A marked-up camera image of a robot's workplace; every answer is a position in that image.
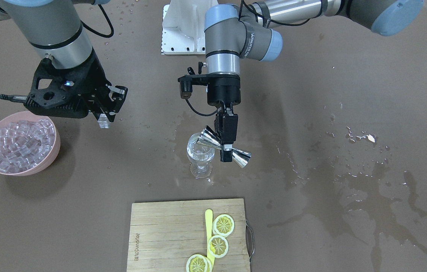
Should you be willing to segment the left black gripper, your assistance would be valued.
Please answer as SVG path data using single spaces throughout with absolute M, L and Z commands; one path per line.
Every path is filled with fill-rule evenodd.
M 240 77 L 230 74 L 207 75 L 207 103 L 215 106 L 217 113 L 222 107 L 233 107 L 241 103 Z M 232 162 L 232 150 L 226 150 L 225 145 L 236 141 L 238 114 L 217 113 L 215 117 L 215 132 L 219 137 L 221 162 Z

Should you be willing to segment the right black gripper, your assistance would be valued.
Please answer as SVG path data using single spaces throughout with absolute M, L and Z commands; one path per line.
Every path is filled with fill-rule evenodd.
M 84 63 L 71 69 L 66 79 L 74 84 L 67 88 L 71 98 L 64 106 L 64 117 L 80 119 L 92 113 L 98 119 L 103 113 L 108 115 L 110 122 L 114 121 L 127 97 L 128 88 L 114 86 L 106 79 L 94 51 Z

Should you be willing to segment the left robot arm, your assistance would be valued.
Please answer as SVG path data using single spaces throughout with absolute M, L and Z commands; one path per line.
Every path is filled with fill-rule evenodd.
M 215 5 L 205 14 L 205 75 L 191 84 L 207 87 L 207 102 L 217 108 L 215 132 L 222 162 L 234 159 L 240 103 L 241 59 L 275 60 L 283 48 L 276 26 L 301 26 L 319 17 L 346 17 L 381 36 L 393 36 L 419 14 L 422 0 L 266 0 L 247 5 Z

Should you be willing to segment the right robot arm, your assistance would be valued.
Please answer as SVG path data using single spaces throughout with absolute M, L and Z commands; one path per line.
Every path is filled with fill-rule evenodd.
M 125 86 L 114 86 L 104 70 L 76 12 L 78 0 L 0 0 L 0 21 L 13 19 L 41 57 L 30 93 L 0 94 L 22 103 L 35 115 L 84 118 L 93 114 L 108 128 L 127 97 Z

